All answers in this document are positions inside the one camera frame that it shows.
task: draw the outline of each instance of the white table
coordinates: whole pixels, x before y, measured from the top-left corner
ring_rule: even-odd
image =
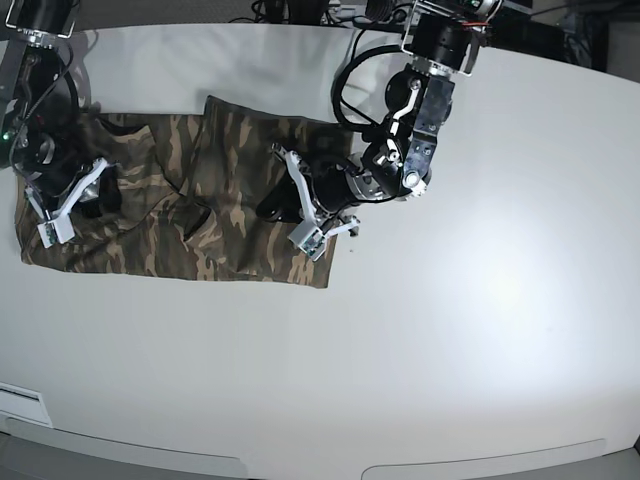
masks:
[[[304,27],[125,28],[101,31],[85,63],[105,111],[196,113],[214,94],[330,120],[349,44]],[[357,72],[361,97],[381,94],[389,61]],[[483,51],[428,195],[363,208],[326,291],[27,267],[1,172],[0,381],[42,392],[56,428],[238,457],[253,478],[628,448],[638,111],[639,85]]]

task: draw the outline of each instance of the white table surface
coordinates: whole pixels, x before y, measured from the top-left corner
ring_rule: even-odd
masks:
[[[200,112],[214,94],[330,120],[349,44],[304,27],[125,28],[101,31],[85,64],[105,111]],[[389,59],[363,67],[360,100],[388,75]],[[239,457],[253,478],[357,479],[598,438],[628,448],[638,111],[637,84],[481,52],[429,193],[363,208],[324,291],[22,265],[0,172],[0,381],[42,392],[56,428]]]

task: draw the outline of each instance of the camouflage fabric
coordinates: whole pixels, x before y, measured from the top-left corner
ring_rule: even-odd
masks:
[[[107,115],[137,126],[115,135],[95,115],[80,121],[96,157],[116,164],[121,212],[72,214],[76,237],[44,249],[38,218],[19,189],[22,260],[61,271],[185,280],[254,280],[328,285],[335,241],[311,262],[287,238],[293,225],[267,223],[255,209],[285,172],[269,148],[286,140],[304,152],[325,124],[274,117],[210,97],[204,116]],[[348,154],[350,135],[341,133]]]

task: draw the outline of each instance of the camouflage shirt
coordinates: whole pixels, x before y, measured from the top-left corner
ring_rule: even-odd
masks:
[[[134,133],[114,134],[104,120]],[[272,142],[286,139],[305,151],[309,135],[326,124],[209,97],[203,116],[85,114],[80,125],[90,151],[115,164],[121,211],[95,219],[73,213],[76,237],[46,250],[21,185],[23,262],[79,273],[328,285],[335,241],[313,263],[287,238],[294,225],[255,213],[285,172]],[[348,154],[350,135],[340,135]]]

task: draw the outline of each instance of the camouflage cloth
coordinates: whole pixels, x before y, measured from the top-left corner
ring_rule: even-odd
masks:
[[[315,264],[287,238],[293,225],[257,218],[258,204],[285,172],[269,148],[287,139],[305,151],[326,124],[281,118],[210,97],[204,116],[95,115],[80,121],[96,157],[116,164],[121,212],[72,214],[76,237],[45,250],[38,218],[19,189],[22,260],[66,272],[125,273],[185,280],[255,280],[326,287],[335,242]],[[351,138],[341,133],[349,152]]]

